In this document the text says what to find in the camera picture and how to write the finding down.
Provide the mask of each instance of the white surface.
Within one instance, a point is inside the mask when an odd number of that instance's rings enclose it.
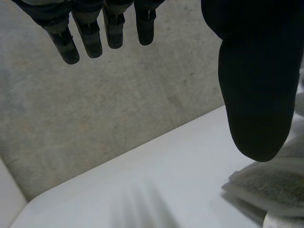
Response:
[[[111,228],[113,208],[126,207],[124,199],[143,183],[158,189],[182,228],[256,228],[220,189],[250,163],[235,147],[222,107],[43,193],[11,228]]]
[[[0,158],[0,228],[7,228],[26,201]]]
[[[284,218],[267,214],[263,228],[303,228],[303,218]]]

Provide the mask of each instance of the black robotic finger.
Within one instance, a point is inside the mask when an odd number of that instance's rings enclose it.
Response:
[[[135,0],[136,26],[139,42],[149,45],[154,38],[154,20],[156,9],[164,0]]]
[[[103,7],[105,32],[108,45],[112,49],[123,45],[124,12],[133,0],[105,0]]]
[[[253,160],[269,161],[284,144],[294,114],[304,2],[202,0],[202,12],[223,39],[218,79],[235,145]]]
[[[77,25],[85,50],[89,57],[102,55],[99,26],[97,17],[103,5],[103,0],[77,0],[72,4],[72,15]]]
[[[71,11],[71,2],[41,4],[42,1],[27,1],[33,5],[27,4],[22,0],[13,0],[23,11],[47,31],[57,50],[67,64],[75,64],[79,61],[79,54],[73,42],[73,37],[68,28],[68,18]]]
[[[68,28],[68,15],[64,19],[44,24],[42,28],[47,31],[61,57],[67,64],[71,65],[79,61],[79,53]]]

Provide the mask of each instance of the white table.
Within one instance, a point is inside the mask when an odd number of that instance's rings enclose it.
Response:
[[[111,228],[113,207],[147,182],[182,228],[256,228],[221,197],[229,175],[250,163],[221,107],[41,194],[11,228]]]

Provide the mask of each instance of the concrete wall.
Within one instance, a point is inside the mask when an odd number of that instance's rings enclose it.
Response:
[[[139,44],[133,6],[124,45],[66,65],[46,32],[0,2],[0,156],[27,199],[223,105],[220,40],[200,0],[166,0],[155,39]]]

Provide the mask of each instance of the fingertip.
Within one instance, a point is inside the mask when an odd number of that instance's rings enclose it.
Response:
[[[292,115],[228,115],[233,141],[240,152],[255,161],[272,160],[289,134]]]

